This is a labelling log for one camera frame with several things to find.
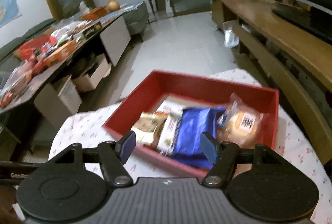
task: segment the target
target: floral tablecloth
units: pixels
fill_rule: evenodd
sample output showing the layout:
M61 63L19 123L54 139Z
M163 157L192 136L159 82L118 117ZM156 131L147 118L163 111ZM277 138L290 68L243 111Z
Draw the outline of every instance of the floral tablecloth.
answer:
M245 70L234 69L211 77L261 86ZM54 138L49 159L72 143L83 148L97 147L104 141L114 140L101 126L119 106L111 105L94 112L79 113L69 117ZM300 171L311 178L319 189L320 198L311 220L317 224L332 223L332 184L312 146L283 108L279 107L276 151ZM86 169L100 176L98 164L86 164ZM136 181L138 177L172 177L155 165L132 155L125 164L126 170Z

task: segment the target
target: blue plastic wrapper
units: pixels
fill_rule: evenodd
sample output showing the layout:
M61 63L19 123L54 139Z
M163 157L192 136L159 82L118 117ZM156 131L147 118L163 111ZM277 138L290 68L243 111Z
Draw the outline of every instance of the blue plastic wrapper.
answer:
M215 138L216 120L225 110L223 106L184 109L172 159L193 167L210 169L212 165L200 149L200 135L208 131Z

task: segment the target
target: red box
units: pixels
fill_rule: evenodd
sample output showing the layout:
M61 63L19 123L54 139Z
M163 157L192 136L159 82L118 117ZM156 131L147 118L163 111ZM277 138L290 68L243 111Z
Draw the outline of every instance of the red box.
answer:
M263 118L257 143L264 143L274 149L278 129L277 90L180 73L152 71L122 102L103 127L115 139L120 139L131 129L142 112L151 112L165 96L170 95L209 105L222 105L229 103L233 92L248 106L269 114ZM180 164L139 144L134 152L139 157L178 176L202 178L207 173L207 170Z

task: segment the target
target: red plastic bag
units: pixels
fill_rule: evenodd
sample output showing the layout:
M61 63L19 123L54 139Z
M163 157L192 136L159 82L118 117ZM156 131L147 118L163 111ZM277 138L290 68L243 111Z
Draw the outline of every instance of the red plastic bag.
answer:
M51 36L43 36L37 39L29 40L19 48L19 58L21 60L29 60L31 55L34 53L34 50L36 48L41 48L47 42L53 46L57 43L57 39Z

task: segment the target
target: white floor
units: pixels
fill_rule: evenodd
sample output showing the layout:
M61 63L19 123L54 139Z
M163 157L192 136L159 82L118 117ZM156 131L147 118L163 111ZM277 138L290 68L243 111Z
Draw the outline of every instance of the white floor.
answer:
M210 75L236 67L231 50L223 45L224 35L209 12L153 22L143 40L111 71L98 93L96 108L128 96L155 69Z

